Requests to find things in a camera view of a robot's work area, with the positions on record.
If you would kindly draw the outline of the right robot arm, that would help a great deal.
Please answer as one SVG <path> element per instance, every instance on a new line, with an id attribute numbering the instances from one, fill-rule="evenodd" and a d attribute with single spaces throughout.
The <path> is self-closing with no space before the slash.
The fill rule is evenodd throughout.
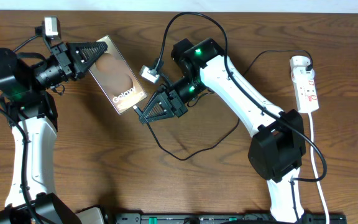
<path id="1" fill-rule="evenodd" d="M 196 95 L 212 90 L 236 114 L 252 138 L 248 159 L 256 173 L 267 181 L 273 218 L 284 223 L 300 221 L 304 210 L 296 178 L 306 152 L 301 115 L 295 110 L 284 112 L 262 96 L 212 38 L 197 45 L 183 39 L 173 46 L 171 57 L 183 78 L 161 85 L 145 108 L 136 110 L 140 122 L 150 124 L 181 117 Z"/>

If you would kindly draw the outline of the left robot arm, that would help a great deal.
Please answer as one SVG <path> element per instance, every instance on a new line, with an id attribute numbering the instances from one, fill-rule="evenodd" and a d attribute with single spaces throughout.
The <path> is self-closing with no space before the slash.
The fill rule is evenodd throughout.
<path id="1" fill-rule="evenodd" d="M 60 43 L 45 58 L 0 48 L 0 113 L 15 141 L 14 173 L 0 223 L 107 223 L 99 206 L 73 212 L 56 195 L 53 149 L 57 108 L 48 90 L 79 80 L 107 50 L 105 42 Z"/>

